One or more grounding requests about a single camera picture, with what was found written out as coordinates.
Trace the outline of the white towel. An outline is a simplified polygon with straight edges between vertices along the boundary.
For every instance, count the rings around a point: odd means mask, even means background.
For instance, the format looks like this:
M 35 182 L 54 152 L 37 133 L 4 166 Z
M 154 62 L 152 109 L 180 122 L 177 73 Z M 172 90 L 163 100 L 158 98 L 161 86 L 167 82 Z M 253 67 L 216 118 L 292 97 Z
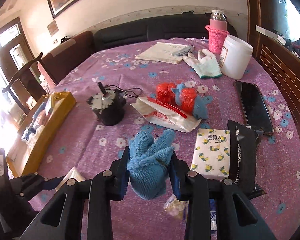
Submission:
M 37 140 L 39 139 L 44 128 L 45 128 L 45 126 L 41 125 L 37 128 L 35 133 L 31 133 L 29 135 L 29 140 L 28 140 L 27 146 L 28 146 L 28 148 L 30 148 L 30 150 L 32 150 L 33 147 L 35 146 L 35 144 L 36 144 Z

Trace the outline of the blue knitted glove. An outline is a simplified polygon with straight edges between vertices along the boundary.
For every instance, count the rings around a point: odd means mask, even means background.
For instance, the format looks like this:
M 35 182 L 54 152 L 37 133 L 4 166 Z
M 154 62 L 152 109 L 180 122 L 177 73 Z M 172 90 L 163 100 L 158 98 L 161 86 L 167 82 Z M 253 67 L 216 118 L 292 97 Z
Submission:
M 152 200 L 165 194 L 174 138 L 171 129 L 164 130 L 157 139 L 141 131 L 129 142 L 127 170 L 132 189 L 140 198 Z
M 175 104 L 185 113 L 191 114 L 196 119 L 208 119 L 208 110 L 202 97 L 194 88 L 186 87 L 184 83 L 171 88 Z

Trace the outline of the lemon print tissue pack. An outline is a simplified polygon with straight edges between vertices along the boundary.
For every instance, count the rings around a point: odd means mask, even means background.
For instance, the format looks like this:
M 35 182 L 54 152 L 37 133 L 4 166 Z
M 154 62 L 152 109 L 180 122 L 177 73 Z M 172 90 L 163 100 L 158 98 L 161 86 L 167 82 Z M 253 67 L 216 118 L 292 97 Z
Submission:
M 198 129 L 190 169 L 210 180 L 227 178 L 230 170 L 230 131 Z

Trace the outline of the black foil packet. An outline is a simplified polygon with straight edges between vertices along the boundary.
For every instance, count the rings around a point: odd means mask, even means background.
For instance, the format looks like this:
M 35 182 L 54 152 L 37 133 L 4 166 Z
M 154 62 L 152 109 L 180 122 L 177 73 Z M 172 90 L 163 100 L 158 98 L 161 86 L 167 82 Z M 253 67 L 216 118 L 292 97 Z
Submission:
M 249 126 L 228 121 L 230 131 L 230 170 L 231 179 L 248 197 L 257 198 L 265 191 L 255 182 L 256 152 L 260 144 L 260 132 Z

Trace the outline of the yellow cardboard tray box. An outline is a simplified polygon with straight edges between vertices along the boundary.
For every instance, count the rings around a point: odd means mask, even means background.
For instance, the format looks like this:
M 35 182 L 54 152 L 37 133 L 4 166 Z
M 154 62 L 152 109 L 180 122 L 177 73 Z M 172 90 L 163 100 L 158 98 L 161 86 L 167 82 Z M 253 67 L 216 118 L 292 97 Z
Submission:
M 75 104 L 76 100 L 70 92 L 53 92 L 38 100 L 19 128 L 17 138 L 6 157 L 14 177 L 38 170 L 48 146 Z M 28 141 L 22 141 L 21 137 L 33 119 L 38 127 L 44 125 L 45 128 L 30 150 L 27 146 Z

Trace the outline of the black smartphone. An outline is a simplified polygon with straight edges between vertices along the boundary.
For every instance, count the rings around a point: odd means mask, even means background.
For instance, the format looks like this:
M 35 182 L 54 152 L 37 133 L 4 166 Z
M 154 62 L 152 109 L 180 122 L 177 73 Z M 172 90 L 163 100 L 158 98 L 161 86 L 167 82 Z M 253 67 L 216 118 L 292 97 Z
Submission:
M 273 124 L 258 86 L 238 80 L 235 80 L 233 85 L 238 93 L 247 125 L 272 136 Z

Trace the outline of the purple floral tablecloth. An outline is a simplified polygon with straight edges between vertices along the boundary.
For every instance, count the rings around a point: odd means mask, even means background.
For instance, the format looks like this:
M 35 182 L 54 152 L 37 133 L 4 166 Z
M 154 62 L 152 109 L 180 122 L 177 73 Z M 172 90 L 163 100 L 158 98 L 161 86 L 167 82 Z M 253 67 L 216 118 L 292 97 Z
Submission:
M 47 149 L 39 167 L 39 174 L 59 177 L 71 168 L 86 179 L 108 168 L 121 157 L 129 141 L 141 131 L 157 138 L 167 129 L 175 129 L 173 147 L 178 158 L 191 167 L 214 170 L 214 163 L 224 161 L 226 148 L 206 156 L 196 145 L 213 129 L 226 129 L 229 120 L 245 123 L 241 101 L 233 79 L 200 79 L 186 63 L 169 64 L 139 60 L 137 56 L 151 47 L 151 43 L 102 50 L 72 70 L 56 87 L 58 92 L 69 92 L 76 106 L 64 120 Z M 289 239 L 296 231 L 300 216 L 300 140 L 294 117 L 296 107 L 286 102 L 285 92 L 275 84 L 264 64 L 251 59 L 242 81 L 259 88 L 266 104 L 274 133 L 263 136 L 256 153 L 256 182 L 265 194 L 254 198 L 253 205 L 278 239 Z M 100 122 L 87 100 L 100 92 L 98 83 L 123 90 L 135 89 L 139 98 L 129 98 L 124 107 L 125 116 L 115 126 Z M 161 113 L 144 105 L 153 103 L 156 88 L 161 83 L 183 83 L 202 97 L 209 111 L 207 120 L 193 122 L 174 111 Z

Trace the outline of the black electric motor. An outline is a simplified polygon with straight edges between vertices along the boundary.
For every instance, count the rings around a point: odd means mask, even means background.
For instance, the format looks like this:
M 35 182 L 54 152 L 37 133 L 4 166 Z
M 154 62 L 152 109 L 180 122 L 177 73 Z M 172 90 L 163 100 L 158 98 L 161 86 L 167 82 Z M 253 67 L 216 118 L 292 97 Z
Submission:
M 125 116 L 127 99 L 142 94 L 142 89 L 138 87 L 122 89 L 116 85 L 104 86 L 100 81 L 97 85 L 100 92 L 90 96 L 86 103 L 104 126 L 114 126 L 121 122 Z

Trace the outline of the white red plastic bag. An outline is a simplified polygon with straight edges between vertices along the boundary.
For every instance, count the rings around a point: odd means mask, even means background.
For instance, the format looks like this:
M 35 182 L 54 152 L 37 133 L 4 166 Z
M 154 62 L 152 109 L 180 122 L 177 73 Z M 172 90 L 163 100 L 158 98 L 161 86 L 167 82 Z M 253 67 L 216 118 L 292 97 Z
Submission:
M 130 105 L 149 123 L 183 133 L 191 132 L 201 122 L 201 119 L 149 96 L 138 97 L 136 102 Z

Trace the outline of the dark wooden chair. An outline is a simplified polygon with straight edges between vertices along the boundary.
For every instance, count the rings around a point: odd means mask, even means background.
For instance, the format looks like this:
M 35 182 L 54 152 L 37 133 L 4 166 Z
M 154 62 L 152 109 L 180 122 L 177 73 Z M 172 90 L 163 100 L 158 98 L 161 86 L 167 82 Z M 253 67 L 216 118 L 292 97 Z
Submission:
M 10 96 L 14 99 L 16 104 L 23 108 L 23 104 L 17 98 L 17 96 L 12 92 L 13 84 L 19 80 L 28 93 L 34 98 L 34 100 L 39 100 L 43 95 L 46 94 L 45 89 L 40 85 L 34 75 L 31 73 L 31 66 L 36 62 L 42 63 L 43 53 L 40 53 L 35 59 L 32 59 L 28 63 L 26 63 L 16 74 L 13 75 L 8 85 L 2 89 L 3 93 L 8 92 Z

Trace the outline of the red plastic item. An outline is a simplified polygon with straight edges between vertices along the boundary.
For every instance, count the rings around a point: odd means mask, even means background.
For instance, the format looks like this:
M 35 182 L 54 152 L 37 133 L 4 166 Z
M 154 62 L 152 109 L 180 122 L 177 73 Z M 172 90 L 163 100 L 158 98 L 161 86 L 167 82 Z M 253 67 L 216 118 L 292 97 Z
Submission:
M 186 87 L 184 83 L 161 83 L 156 87 L 156 94 L 160 102 L 178 107 L 187 114 L 194 111 L 197 92 L 194 88 Z

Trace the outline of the white work glove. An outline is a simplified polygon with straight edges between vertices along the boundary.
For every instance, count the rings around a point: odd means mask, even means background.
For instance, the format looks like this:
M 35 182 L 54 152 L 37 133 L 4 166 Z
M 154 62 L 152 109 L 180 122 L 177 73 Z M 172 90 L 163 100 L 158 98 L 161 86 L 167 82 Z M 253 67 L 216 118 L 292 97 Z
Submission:
M 215 54 L 208 49 L 199 50 L 197 58 L 192 53 L 188 53 L 183 56 L 183 61 L 194 69 L 201 79 L 214 79 L 222 76 Z

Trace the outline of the grey comb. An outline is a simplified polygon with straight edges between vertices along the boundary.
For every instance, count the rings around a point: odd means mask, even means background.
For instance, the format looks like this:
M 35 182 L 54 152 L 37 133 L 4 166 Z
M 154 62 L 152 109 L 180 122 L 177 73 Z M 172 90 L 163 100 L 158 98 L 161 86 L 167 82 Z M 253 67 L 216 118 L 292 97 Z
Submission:
M 184 55 L 188 55 L 188 53 L 192 53 L 193 51 L 194 51 L 194 46 L 190 45 L 182 48 L 181 50 L 175 51 L 172 54 L 174 56 L 184 56 Z

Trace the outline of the white notebook paper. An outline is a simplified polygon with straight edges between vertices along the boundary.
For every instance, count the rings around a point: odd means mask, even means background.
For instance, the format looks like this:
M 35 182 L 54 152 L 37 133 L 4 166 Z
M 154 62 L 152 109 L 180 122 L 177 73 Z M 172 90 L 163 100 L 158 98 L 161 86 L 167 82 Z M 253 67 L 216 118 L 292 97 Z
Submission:
M 155 45 L 137 55 L 135 59 L 179 64 L 183 60 L 183 56 L 174 56 L 172 53 L 186 46 L 190 45 L 157 42 Z

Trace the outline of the pink thermos bottle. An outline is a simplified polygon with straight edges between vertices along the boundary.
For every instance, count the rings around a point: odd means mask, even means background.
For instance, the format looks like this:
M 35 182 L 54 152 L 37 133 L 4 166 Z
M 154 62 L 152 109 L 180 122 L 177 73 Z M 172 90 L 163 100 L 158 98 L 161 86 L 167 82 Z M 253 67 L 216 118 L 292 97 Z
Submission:
M 211 10 L 210 24 L 205 27 L 209 33 L 209 50 L 214 54 L 220 54 L 224 40 L 229 34 L 224 12 L 221 10 Z

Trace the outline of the black sofa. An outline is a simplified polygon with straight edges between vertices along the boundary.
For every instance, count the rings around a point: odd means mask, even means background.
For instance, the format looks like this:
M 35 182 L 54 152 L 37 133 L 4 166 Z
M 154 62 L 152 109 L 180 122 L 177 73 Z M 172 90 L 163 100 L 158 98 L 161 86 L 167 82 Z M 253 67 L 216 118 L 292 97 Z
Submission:
M 94 34 L 96 51 L 134 43 L 170 38 L 208 38 L 205 26 L 210 24 L 210 13 L 193 11 L 177 15 L 144 18 L 107 27 Z

